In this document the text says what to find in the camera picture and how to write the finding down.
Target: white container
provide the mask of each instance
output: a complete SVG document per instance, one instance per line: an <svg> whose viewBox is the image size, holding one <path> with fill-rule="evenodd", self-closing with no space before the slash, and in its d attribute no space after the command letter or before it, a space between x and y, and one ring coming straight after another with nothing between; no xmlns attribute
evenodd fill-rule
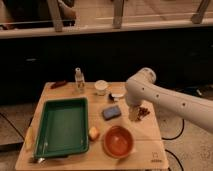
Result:
<svg viewBox="0 0 213 171"><path fill-rule="evenodd" d="M108 83L104 80L98 80L95 82L96 94L99 96L104 96L108 88Z"/></svg>

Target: small bottle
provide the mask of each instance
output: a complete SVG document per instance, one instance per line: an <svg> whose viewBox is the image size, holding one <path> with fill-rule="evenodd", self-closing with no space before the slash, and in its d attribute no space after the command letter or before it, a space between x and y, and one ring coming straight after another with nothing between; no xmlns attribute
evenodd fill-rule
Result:
<svg viewBox="0 0 213 171"><path fill-rule="evenodd" d="M84 87L85 87L85 80L84 80L84 74L81 72L80 68L75 69L75 82L76 82L77 90L80 93L83 93Z"/></svg>

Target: green tray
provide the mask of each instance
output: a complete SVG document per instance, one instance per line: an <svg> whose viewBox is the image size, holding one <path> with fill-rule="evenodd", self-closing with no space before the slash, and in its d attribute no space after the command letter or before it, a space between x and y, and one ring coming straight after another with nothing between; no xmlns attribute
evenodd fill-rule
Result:
<svg viewBox="0 0 213 171"><path fill-rule="evenodd" d="M44 103L35 158L67 156L89 149L87 103L86 98Z"/></svg>

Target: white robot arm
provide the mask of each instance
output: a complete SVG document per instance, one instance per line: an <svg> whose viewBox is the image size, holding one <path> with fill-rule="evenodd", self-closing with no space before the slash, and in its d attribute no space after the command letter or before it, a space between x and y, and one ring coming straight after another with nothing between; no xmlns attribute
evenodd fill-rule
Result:
<svg viewBox="0 0 213 171"><path fill-rule="evenodd" d="M156 75L150 68L142 68L130 77L125 84L127 105L140 106L144 99L213 133L213 101L156 86L155 81Z"/></svg>

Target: copper bowl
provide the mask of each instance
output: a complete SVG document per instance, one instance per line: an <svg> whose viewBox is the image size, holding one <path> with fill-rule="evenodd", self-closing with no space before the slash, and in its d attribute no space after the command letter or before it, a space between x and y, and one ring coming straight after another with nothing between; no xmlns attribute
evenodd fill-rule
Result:
<svg viewBox="0 0 213 171"><path fill-rule="evenodd" d="M112 126L104 136L103 148L111 157L125 158L133 148L132 134L124 127Z"/></svg>

